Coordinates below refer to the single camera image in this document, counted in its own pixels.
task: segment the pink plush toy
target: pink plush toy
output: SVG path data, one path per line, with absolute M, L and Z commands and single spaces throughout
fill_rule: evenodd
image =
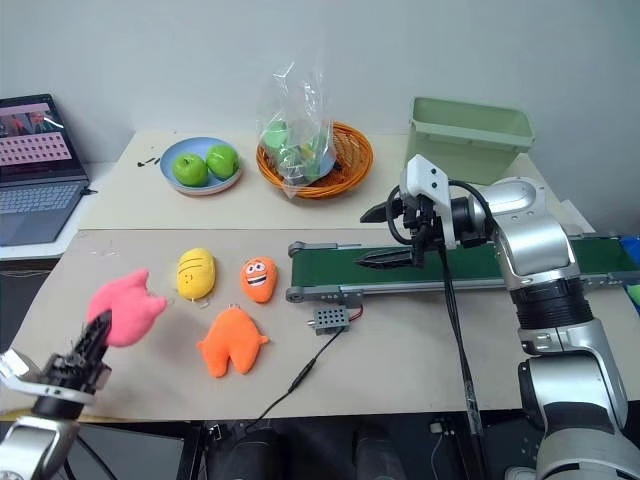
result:
M 141 268 L 126 277 L 105 283 L 93 294 L 87 309 L 87 322 L 111 310 L 111 331 L 107 345 L 133 345 L 149 331 L 167 306 L 164 297 L 153 297 L 147 291 L 149 270 Z

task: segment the green conveyor belt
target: green conveyor belt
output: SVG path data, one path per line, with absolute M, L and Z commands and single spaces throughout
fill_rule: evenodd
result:
M 637 271 L 617 239 L 579 239 L 571 245 L 585 275 Z M 379 283 L 428 282 L 442 280 L 442 264 L 437 252 L 425 254 L 423 269 L 401 267 L 376 270 L 361 267 L 354 260 L 380 248 L 308 249 L 293 256 L 292 287 L 320 285 L 364 285 Z M 449 252 L 449 267 L 454 280 L 501 278 L 493 245 Z

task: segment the green plastic bin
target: green plastic bin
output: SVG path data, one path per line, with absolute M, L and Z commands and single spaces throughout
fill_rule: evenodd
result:
M 416 97 L 407 161 L 419 153 L 449 178 L 489 185 L 534 138 L 529 118 L 519 110 Z

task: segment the orange plush toy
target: orange plush toy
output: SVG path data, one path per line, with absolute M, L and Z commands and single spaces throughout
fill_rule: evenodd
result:
M 249 372 L 260 345 L 268 341 L 269 337 L 260 335 L 247 312 L 232 305 L 216 317 L 207 336 L 196 346 L 202 352 L 211 376 L 223 377 L 227 373 L 229 357 L 238 372 Z
M 255 257 L 242 266 L 240 283 L 247 296 L 258 303 L 271 299 L 278 280 L 278 267 L 269 257 Z

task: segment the orange basket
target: orange basket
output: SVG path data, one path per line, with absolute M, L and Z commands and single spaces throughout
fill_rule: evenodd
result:
M 345 123 L 333 122 L 333 148 L 336 151 L 336 163 L 331 171 L 311 185 L 300 187 L 296 196 L 334 197 L 355 187 L 367 176 L 373 165 L 373 150 L 362 133 Z M 258 145 L 256 161 L 264 178 L 282 190 L 282 176 L 269 161 L 262 145 Z

